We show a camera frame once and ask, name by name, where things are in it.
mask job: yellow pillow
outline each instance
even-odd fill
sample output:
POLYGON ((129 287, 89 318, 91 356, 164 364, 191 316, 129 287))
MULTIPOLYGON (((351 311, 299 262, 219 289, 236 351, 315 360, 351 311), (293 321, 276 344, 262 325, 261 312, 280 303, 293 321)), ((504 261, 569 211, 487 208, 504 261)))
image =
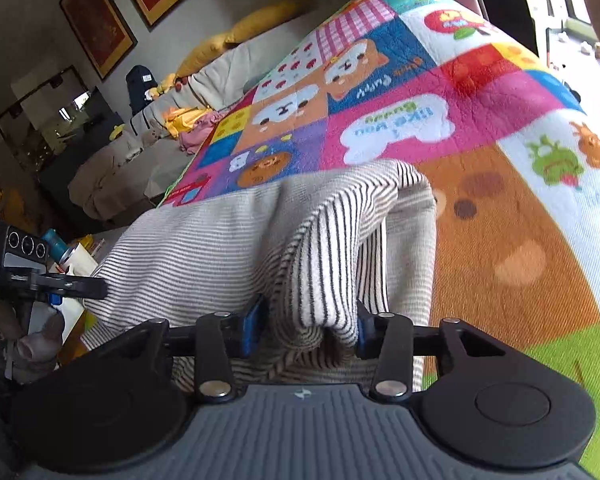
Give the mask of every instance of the yellow pillow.
POLYGON ((226 32, 207 38, 184 59, 176 72, 176 76, 184 77, 195 74, 198 70, 222 56, 227 50, 226 32))
POLYGON ((226 42, 244 43, 304 14, 309 6, 309 0, 283 0, 256 10, 234 25, 226 37, 226 42))

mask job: floor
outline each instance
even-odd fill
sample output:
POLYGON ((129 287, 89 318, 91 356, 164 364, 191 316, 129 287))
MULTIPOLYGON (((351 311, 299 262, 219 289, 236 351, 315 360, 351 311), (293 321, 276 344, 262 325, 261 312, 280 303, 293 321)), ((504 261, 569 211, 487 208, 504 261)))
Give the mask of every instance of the floor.
POLYGON ((590 127, 600 137, 600 62, 593 54, 580 52, 580 40, 558 41, 557 34, 549 38, 551 62, 562 66, 558 78, 564 79, 582 97, 580 105, 591 117, 590 127))

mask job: metal screw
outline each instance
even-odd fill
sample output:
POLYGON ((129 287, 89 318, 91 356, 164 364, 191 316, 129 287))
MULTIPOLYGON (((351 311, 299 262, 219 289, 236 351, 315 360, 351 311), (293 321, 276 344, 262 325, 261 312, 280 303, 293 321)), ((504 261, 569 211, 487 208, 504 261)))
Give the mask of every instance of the metal screw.
POLYGON ((207 381, 200 385, 200 393, 207 397, 224 397, 231 393, 231 385, 224 381, 207 381))
POLYGON ((376 392, 385 397, 400 397, 407 392, 407 386, 400 381, 381 381, 376 384, 376 392))

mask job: cartoon frog print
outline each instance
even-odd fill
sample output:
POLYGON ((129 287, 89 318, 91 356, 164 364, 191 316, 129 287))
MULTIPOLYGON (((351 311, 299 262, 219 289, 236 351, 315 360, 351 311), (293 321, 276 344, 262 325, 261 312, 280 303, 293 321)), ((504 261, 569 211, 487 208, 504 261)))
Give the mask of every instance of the cartoon frog print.
POLYGON ((548 186, 559 182, 580 191, 578 177, 584 172, 578 157, 569 148, 560 147, 560 142, 551 142, 546 135, 540 137, 540 143, 529 142, 534 173, 541 176, 548 186))

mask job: gray striped towel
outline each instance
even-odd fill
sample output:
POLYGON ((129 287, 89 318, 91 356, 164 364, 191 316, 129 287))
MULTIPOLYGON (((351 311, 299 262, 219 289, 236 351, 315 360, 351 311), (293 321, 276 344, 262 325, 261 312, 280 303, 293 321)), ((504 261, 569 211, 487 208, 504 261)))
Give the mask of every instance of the gray striped towel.
MULTIPOLYGON (((154 317, 172 326, 269 298, 269 330, 254 359, 232 363, 238 381, 370 381, 375 363, 353 354, 356 298, 372 313, 429 321, 435 201, 413 166, 378 160, 298 174, 199 203, 145 213, 94 276, 106 300, 85 300, 98 323, 88 348, 154 317), (324 339, 325 330, 334 336, 324 339)), ((192 389, 193 358, 173 379, 192 389)), ((414 387, 422 360, 414 363, 414 387)))

